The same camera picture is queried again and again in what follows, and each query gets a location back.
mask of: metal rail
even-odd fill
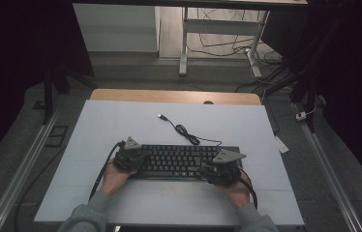
[[[25,181],[30,174],[30,171],[36,162],[39,153],[45,145],[45,140],[47,139],[55,121],[57,120],[65,98],[65,96],[57,97],[57,101],[55,103],[56,107],[52,116],[49,118],[47,124],[40,128],[40,131],[38,132],[33,144],[29,148],[27,154],[15,172],[15,175],[0,198],[0,230],[6,221],[13,205],[15,204],[15,201],[17,200],[17,197],[20,194]]]
[[[296,112],[299,112],[294,103],[292,104],[292,107]],[[341,182],[334,172],[329,158],[322,149],[317,135],[311,132],[305,122],[302,122],[302,131],[305,133],[305,136],[317,158],[317,163],[320,166],[320,170],[322,171],[322,174],[325,177],[333,196],[340,206],[341,212],[344,215],[345,222],[347,223],[349,230],[352,232],[362,232],[362,222],[360,221],[359,216],[356,214],[355,209],[350,203],[349,197],[345,193]]]

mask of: white tabletop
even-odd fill
[[[128,101],[86,102],[35,221],[64,221],[87,203],[109,151],[128,136],[140,144],[190,145],[158,114],[191,134],[240,147],[258,211],[279,225],[304,224],[263,106]],[[107,214],[122,225],[238,225],[232,205],[207,183],[129,180]]]

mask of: cable connector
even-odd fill
[[[307,118],[305,111],[296,114],[296,120],[302,121]]]
[[[164,121],[168,121],[168,118],[162,114],[159,114],[158,117]]]

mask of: white cable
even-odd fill
[[[315,107],[314,107],[314,109],[313,109],[311,112],[306,113],[305,115],[308,115],[308,114],[314,113],[314,111],[315,111],[316,109],[317,109],[317,104],[315,103]]]

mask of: wall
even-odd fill
[[[74,4],[88,51],[159,50],[159,7]]]

